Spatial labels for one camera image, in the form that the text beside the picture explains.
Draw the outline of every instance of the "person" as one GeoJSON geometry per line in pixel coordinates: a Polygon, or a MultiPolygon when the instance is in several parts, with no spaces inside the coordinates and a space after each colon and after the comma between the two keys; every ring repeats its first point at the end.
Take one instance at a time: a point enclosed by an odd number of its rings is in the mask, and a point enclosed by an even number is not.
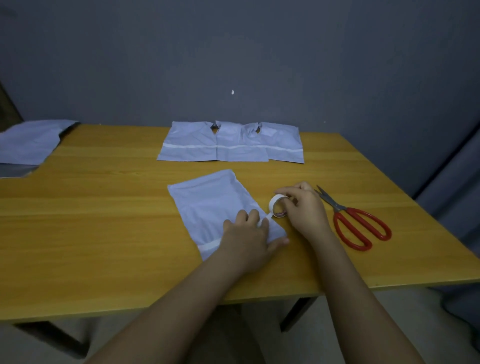
{"type": "MultiPolygon", "coordinates": [[[[346,363],[423,363],[375,298],[330,229],[320,197],[307,183],[280,188],[291,224],[312,245],[346,363]]],[[[143,311],[88,364],[178,363],[235,282],[260,269],[288,238],[266,243],[268,219],[240,211],[223,223],[219,248],[181,283],[143,311]]]]}

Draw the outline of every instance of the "person's left hand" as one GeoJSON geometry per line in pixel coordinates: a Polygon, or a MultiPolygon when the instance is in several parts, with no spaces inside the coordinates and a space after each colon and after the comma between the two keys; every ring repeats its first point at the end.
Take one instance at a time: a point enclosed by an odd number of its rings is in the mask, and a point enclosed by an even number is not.
{"type": "Polygon", "coordinates": [[[287,245],[288,238],[282,237],[273,240],[267,245],[268,226],[267,218],[257,227],[260,216],[257,210],[240,210],[235,222],[223,222],[223,236],[218,254],[223,255],[227,264],[238,265],[241,273],[253,272],[261,268],[272,255],[283,245],[287,245]]]}

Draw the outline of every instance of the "table leg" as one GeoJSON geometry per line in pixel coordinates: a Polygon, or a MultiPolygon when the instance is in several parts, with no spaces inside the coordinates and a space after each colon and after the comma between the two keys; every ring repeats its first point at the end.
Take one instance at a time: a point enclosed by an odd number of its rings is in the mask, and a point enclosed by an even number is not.
{"type": "Polygon", "coordinates": [[[315,302],[317,297],[304,297],[299,298],[295,302],[290,312],[285,316],[283,321],[280,323],[280,331],[287,332],[289,331],[295,323],[300,320],[302,315],[308,310],[308,308],[315,302]]]}
{"type": "Polygon", "coordinates": [[[90,342],[81,343],[50,321],[27,322],[14,326],[75,359],[84,359],[88,354],[90,342]]]}

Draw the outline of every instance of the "forearm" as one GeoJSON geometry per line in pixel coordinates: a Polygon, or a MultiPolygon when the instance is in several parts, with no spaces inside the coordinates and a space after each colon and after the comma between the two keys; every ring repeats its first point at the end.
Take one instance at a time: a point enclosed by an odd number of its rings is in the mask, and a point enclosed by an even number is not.
{"type": "Polygon", "coordinates": [[[346,363],[423,363],[333,233],[311,239],[346,363]]]}
{"type": "Polygon", "coordinates": [[[241,273],[213,254],[142,312],[88,364],[177,363],[241,273]]]}

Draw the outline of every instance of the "wooden table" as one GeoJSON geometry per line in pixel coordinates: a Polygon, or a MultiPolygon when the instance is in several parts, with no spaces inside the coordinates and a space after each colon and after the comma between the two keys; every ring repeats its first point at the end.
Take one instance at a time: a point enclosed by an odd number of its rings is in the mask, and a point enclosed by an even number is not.
{"type": "MultiPolygon", "coordinates": [[[[345,247],[372,289],[480,280],[479,260],[339,134],[300,133],[302,165],[157,161],[167,132],[80,125],[30,176],[0,180],[1,321],[150,305],[201,262],[167,184],[223,169],[265,210],[274,189],[305,180],[385,221],[390,241],[345,247]]],[[[310,247],[287,218],[278,222],[291,244],[225,303],[322,293],[310,247]]]]}

